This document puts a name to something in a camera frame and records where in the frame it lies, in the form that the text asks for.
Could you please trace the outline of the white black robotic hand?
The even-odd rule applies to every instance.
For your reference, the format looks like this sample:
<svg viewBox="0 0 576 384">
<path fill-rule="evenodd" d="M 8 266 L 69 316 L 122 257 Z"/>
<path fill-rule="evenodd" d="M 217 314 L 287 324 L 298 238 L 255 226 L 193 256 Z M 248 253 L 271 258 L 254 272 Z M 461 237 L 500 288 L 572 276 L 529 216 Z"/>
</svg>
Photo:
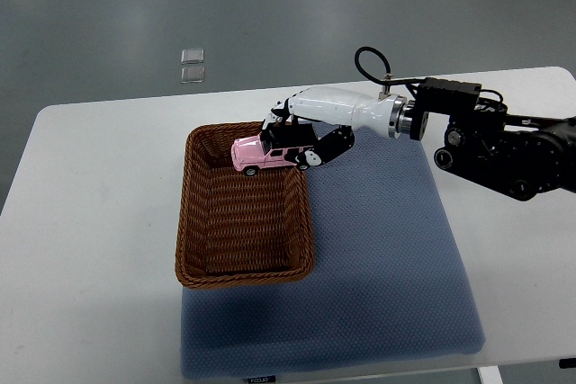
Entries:
<svg viewBox="0 0 576 384">
<path fill-rule="evenodd" d="M 341 156 L 355 143 L 354 132 L 369 128 L 384 138 L 397 138 L 410 130 L 414 103 L 404 96 L 381 93 L 372 97 L 335 87 L 315 86 L 279 102 L 266 115 L 261 130 L 298 120 L 320 121 L 336 128 L 294 158 L 296 167 L 324 165 Z"/>
</svg>

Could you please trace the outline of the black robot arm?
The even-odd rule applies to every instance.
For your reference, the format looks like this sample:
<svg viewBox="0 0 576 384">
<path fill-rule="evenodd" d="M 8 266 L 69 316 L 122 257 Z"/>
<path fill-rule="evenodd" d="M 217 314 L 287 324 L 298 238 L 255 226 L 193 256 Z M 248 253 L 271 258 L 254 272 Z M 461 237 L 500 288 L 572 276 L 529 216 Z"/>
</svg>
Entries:
<svg viewBox="0 0 576 384">
<path fill-rule="evenodd" d="M 409 80 L 410 138 L 422 139 L 431 113 L 448 118 L 436 166 L 518 201 L 575 190 L 575 119 L 512 115 L 500 93 L 434 77 Z"/>
</svg>

